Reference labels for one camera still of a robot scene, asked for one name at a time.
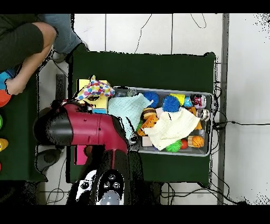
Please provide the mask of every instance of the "jeans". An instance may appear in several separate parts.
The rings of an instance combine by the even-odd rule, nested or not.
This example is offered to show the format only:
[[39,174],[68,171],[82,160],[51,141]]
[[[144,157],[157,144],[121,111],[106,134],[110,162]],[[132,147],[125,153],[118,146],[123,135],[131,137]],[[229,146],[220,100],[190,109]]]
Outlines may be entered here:
[[82,41],[71,28],[71,14],[38,14],[38,20],[55,28],[54,50],[69,54]]

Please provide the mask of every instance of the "person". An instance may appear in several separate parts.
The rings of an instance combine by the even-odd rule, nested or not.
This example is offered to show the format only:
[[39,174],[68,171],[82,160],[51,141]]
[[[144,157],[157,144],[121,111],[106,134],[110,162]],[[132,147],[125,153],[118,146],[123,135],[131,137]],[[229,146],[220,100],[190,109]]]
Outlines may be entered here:
[[22,65],[15,78],[5,81],[7,93],[23,92],[52,46],[53,60],[60,63],[80,43],[70,14],[0,14],[0,73]]

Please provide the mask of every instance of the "gray plastic bin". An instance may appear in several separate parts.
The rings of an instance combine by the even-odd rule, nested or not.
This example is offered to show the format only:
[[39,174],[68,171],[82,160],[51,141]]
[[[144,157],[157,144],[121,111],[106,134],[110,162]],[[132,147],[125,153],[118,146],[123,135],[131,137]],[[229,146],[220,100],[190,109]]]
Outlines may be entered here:
[[139,141],[136,145],[132,146],[131,150],[138,151],[140,153],[152,153],[162,155],[185,155],[185,156],[207,156],[210,153],[211,139],[212,139],[212,125],[213,125],[213,108],[214,108],[214,96],[206,92],[186,92],[186,91],[175,91],[175,90],[164,90],[164,89],[145,89],[135,87],[113,87],[115,94],[117,92],[127,92],[129,89],[135,89],[138,93],[144,92],[156,92],[159,95],[158,107],[162,107],[163,99],[169,94],[184,94],[190,96],[191,94],[200,94],[206,96],[206,108],[210,111],[210,119],[208,122],[201,121],[202,130],[193,130],[190,135],[199,135],[204,138],[205,144],[201,148],[188,147],[185,150],[179,150],[176,153],[166,152],[166,150],[158,151],[154,147],[142,146],[142,137],[139,137]]

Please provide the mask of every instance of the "person's arm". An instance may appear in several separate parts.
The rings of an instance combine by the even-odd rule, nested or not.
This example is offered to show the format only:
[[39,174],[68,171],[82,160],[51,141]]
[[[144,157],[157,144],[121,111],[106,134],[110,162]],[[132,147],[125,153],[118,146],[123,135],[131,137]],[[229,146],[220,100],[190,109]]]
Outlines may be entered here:
[[43,34],[43,50],[41,53],[33,54],[26,58],[18,75],[14,79],[6,80],[7,92],[10,95],[18,95],[23,92],[31,75],[49,54],[56,36],[56,31],[52,26],[42,22],[33,24],[36,25]]

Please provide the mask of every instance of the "metal pole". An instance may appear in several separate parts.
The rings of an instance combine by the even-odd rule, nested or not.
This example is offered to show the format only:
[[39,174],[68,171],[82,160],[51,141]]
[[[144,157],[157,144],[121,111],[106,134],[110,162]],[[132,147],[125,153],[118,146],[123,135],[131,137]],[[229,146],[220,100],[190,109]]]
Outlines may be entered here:
[[[220,114],[219,121],[226,121],[226,108],[227,108],[227,70],[228,70],[228,47],[229,47],[229,13],[223,14],[223,34],[222,34],[222,56],[221,56],[221,77],[220,87],[222,89],[222,95],[220,97]],[[221,129],[219,131],[219,152],[218,152],[218,177],[224,180],[224,166],[225,166],[225,135],[226,130]],[[224,182],[218,180],[218,188],[221,189],[221,193],[217,194],[219,201],[218,205],[223,204]]]

